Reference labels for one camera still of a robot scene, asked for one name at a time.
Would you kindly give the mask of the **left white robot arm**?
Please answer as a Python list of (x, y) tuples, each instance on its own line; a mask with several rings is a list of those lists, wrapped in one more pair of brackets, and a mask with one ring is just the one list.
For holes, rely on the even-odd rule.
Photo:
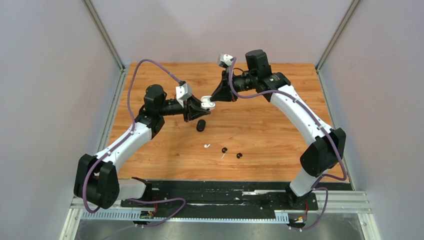
[(152, 140), (165, 124), (165, 116), (182, 115), (185, 122), (209, 115), (215, 108), (210, 96), (197, 99), (183, 82), (175, 88), (174, 99), (159, 84), (146, 89), (144, 104), (129, 129), (105, 149), (94, 155), (84, 154), (78, 161), (73, 193), (98, 208), (108, 209), (115, 201), (134, 199), (149, 206), (153, 193), (146, 180), (119, 179), (124, 163), (144, 144)]

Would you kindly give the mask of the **white earbud charging case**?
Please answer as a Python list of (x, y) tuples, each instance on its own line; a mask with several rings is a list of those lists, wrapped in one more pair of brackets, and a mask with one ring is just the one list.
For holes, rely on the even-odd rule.
[(200, 105), (203, 109), (210, 111), (215, 108), (216, 104), (215, 102), (211, 101), (211, 98), (211, 95), (205, 95), (200, 98)]

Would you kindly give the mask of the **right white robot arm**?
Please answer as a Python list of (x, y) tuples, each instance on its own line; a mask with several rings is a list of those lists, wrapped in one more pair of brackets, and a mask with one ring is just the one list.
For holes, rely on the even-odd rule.
[(224, 68), (221, 82), (210, 96), (201, 98), (201, 106), (207, 110), (216, 102), (235, 102), (237, 99), (252, 99), (263, 96), (277, 107), (296, 127), (307, 149), (300, 157), (301, 169), (289, 184), (285, 195), (286, 204), (298, 209), (307, 195), (328, 171), (339, 164), (342, 176), (347, 179), (343, 165), (346, 133), (342, 128), (333, 128), (315, 114), (301, 99), (289, 79), (281, 72), (273, 72), (267, 54), (262, 49), (245, 54), (247, 70), (234, 74), (236, 57), (220, 54), (217, 64)]

